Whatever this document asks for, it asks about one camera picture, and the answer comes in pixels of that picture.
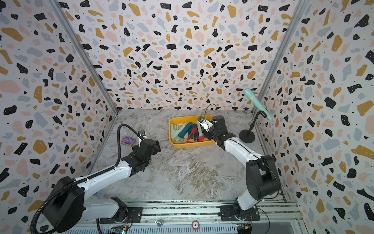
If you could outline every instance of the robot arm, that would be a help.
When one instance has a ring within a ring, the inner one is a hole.
[[[119,163],[93,174],[76,178],[61,178],[51,194],[56,193],[69,184],[83,181],[72,186],[53,198],[43,209],[43,214],[58,233],[65,232],[80,221],[111,218],[114,222],[123,221],[128,214],[127,206],[117,197],[111,199],[87,200],[104,187],[144,171],[150,164],[152,155],[160,152],[158,141],[140,140],[140,144],[132,147],[132,152],[119,160]]]
[[[209,122],[202,116],[198,118],[204,136],[214,139],[218,146],[234,155],[246,168],[246,191],[236,198],[234,213],[237,219],[245,218],[248,212],[267,195],[279,191],[280,183],[274,159],[262,156],[239,141],[232,133],[227,132],[223,116],[215,116]]]

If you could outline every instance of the black microphone stand base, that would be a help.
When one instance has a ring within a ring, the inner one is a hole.
[[[242,142],[252,143],[255,141],[256,136],[250,130],[244,129],[239,133],[239,138]]]

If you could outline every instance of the round label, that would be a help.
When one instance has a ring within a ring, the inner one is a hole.
[[[199,227],[200,227],[200,223],[197,220],[192,222],[192,229],[196,231],[199,229]]]

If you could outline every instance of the metal bar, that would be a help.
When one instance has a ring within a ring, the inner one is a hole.
[[[258,206],[265,212],[300,212],[297,206],[289,206],[289,207],[266,207],[266,206]]]
[[[212,206],[214,204],[219,205],[227,205],[227,204],[234,204],[234,201],[196,201],[196,202],[167,202],[167,201],[159,201],[159,202],[146,202],[146,201],[128,201],[126,199],[121,199],[124,203],[126,203],[128,206],[145,206],[145,205],[172,205],[172,206],[190,206],[190,205],[206,205],[206,206]],[[284,200],[273,200],[273,199],[265,199],[264,201],[259,202],[261,203],[285,203]]]
[[[190,208],[216,208],[222,205],[232,205],[233,203],[227,204],[179,204],[179,205],[172,205],[172,204],[132,204],[127,205],[128,207],[139,207],[141,206],[143,209],[190,209]],[[258,207],[290,207],[290,206],[297,206],[297,203],[258,203]]]
[[[227,202],[194,202],[194,203],[190,203],[190,202],[173,202],[173,203],[168,203],[168,202],[150,202],[150,203],[147,203],[147,202],[128,202],[128,201],[125,201],[125,200],[122,200],[124,203],[127,204],[127,206],[129,207],[132,207],[132,206],[148,206],[148,205],[155,205],[155,206],[168,206],[170,205],[170,207],[188,207],[188,206],[226,206],[226,205],[232,205],[234,204],[234,201],[227,201]]]
[[[126,204],[228,204],[234,203],[234,200],[138,200],[138,199],[122,199]],[[278,195],[274,199],[266,199],[261,202],[283,202],[282,195]]]
[[[275,74],[277,68],[278,68],[278,65],[280,63],[280,61],[282,60],[282,56],[283,54],[285,53],[287,47],[288,47],[288,44],[290,43],[290,41],[292,40],[292,37],[294,35],[294,32],[300,22],[300,19],[307,7],[307,5],[309,4],[310,0],[300,0],[299,3],[297,4],[296,6],[296,10],[295,10],[295,13],[289,23],[289,27],[287,29],[287,32],[284,36],[284,39],[282,41],[282,43],[280,44],[279,46],[279,50],[277,51],[277,54],[275,55],[275,59],[273,61],[273,64],[265,78],[265,81],[264,83],[262,84],[262,89],[260,90],[258,96],[257,96],[257,99],[262,103],[262,99],[264,98],[265,96],[265,93],[267,91],[267,87],[269,86],[270,82],[273,80],[272,77],[273,75]],[[257,108],[254,107],[252,109],[252,113],[256,113],[257,112]]]
[[[276,219],[276,220],[282,220],[282,222],[290,222],[291,220],[296,220],[295,222],[303,222],[302,221],[302,216],[300,213],[267,213],[269,219]],[[265,214],[260,214],[260,217],[265,218]],[[162,219],[162,220],[168,220],[168,222],[174,222],[174,221],[193,221],[195,219],[198,219],[199,222],[201,220],[206,220],[208,222],[212,222],[214,219],[219,220],[221,222],[221,217],[219,215],[215,214],[210,214],[210,215],[163,215],[163,214],[158,214],[158,215],[143,215],[141,218],[141,223],[144,223],[145,220],[157,220],[157,219]]]
[[[258,125],[258,121],[255,122],[255,129],[256,129],[256,132],[257,132],[257,135],[258,135],[258,139],[260,140],[262,150],[264,151],[265,155],[271,155],[270,152],[267,150],[266,142],[262,137],[261,129]]]
[[[292,227],[292,230],[294,231],[294,234],[303,234],[299,223],[293,222],[291,223],[291,227]]]
[[[101,144],[101,147],[97,153],[97,156],[95,157],[95,160],[93,161],[92,165],[91,165],[91,168],[90,170],[88,171],[87,175],[91,174],[93,169],[95,168],[96,166],[96,162],[97,160],[100,158],[101,156],[101,153],[102,151],[104,150],[104,147],[105,147],[105,144],[107,143],[108,139],[109,139],[109,136],[110,136],[110,133],[112,132],[113,130],[113,127],[114,125],[116,124],[116,121],[117,121],[117,118],[118,118],[118,113],[116,113],[116,115],[114,116],[114,118],[112,119],[112,123],[110,124],[108,130],[107,130],[107,134],[106,136],[104,137],[104,140],[102,141],[102,144]]]
[[[143,209],[142,214],[201,214],[201,213],[219,213],[219,208],[186,208],[186,209]]]
[[[308,229],[306,228],[304,222],[299,222],[298,224],[299,224],[302,234],[309,234]]]
[[[198,230],[193,230],[191,224],[167,224],[162,227],[157,227],[154,223],[151,225],[133,224],[134,227],[128,229],[127,233],[195,233],[195,234],[235,234],[237,233],[236,224],[200,224]],[[102,232],[108,233],[111,227],[103,226]],[[86,227],[74,227],[71,230],[64,232],[64,234],[90,234],[98,233],[96,227],[93,225]]]
[[[83,64],[86,66],[88,72],[91,74],[93,80],[95,81],[96,85],[98,86],[99,90],[101,91],[102,95],[104,96],[105,101],[109,105],[109,108],[114,112],[117,113],[118,109],[115,107],[112,98],[109,96],[107,89],[105,88],[104,84],[101,82],[99,75],[97,74],[94,66],[91,63],[91,60],[88,58],[88,55],[84,52],[81,43],[79,42],[74,29],[72,28],[71,24],[68,22],[67,18],[65,17],[64,12],[62,11],[58,0],[48,0],[46,1],[51,8],[52,12],[56,15],[58,22],[60,23],[62,29],[65,31],[67,36],[69,37],[73,47],[77,51],[79,57],[82,59]]]

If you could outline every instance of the sticker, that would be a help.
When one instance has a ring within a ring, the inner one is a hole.
[[[199,227],[200,227],[200,223],[197,220],[192,222],[192,229],[197,231],[199,229]]]
[[[131,137],[128,137],[128,136],[125,136],[125,137],[121,140],[121,143],[122,143],[122,144],[125,144],[125,145],[128,145],[128,146],[132,146],[132,145],[135,143],[135,139],[134,139],[134,138],[131,138]]]

